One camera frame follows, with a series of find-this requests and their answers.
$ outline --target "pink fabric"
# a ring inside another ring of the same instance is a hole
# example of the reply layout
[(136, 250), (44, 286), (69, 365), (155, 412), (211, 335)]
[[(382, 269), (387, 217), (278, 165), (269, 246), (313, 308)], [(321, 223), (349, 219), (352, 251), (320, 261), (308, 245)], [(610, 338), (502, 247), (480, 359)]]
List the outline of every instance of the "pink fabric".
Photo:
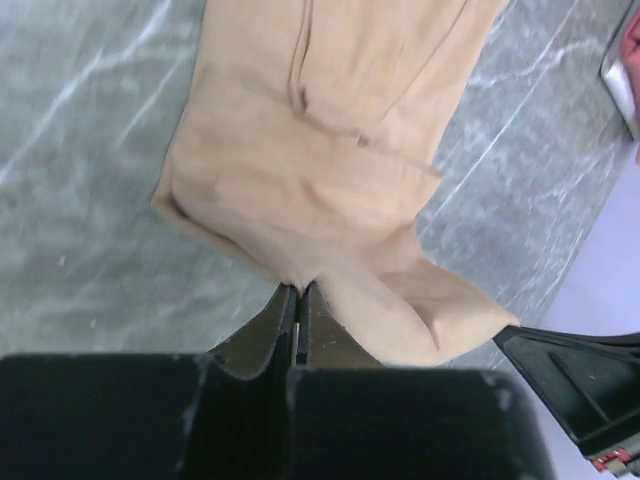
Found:
[[(622, 41), (620, 42), (620, 56), (624, 64), (629, 80), (631, 81), (631, 89), (636, 104), (636, 121), (640, 123), (640, 10), (636, 12), (624, 32)], [(636, 163), (640, 165), (640, 150), (636, 155)]]

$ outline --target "gray marble surface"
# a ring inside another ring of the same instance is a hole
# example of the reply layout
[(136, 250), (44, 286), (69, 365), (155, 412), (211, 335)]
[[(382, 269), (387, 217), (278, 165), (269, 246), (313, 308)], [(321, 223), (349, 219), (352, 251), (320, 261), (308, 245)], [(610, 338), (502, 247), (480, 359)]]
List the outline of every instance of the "gray marble surface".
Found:
[[(438, 150), (427, 254), (527, 325), (623, 166), (598, 68), (629, 3), (512, 0)], [(0, 353), (208, 349), (270, 296), (149, 206), (203, 7), (0, 2)], [(453, 363), (501, 362), (487, 344)]]

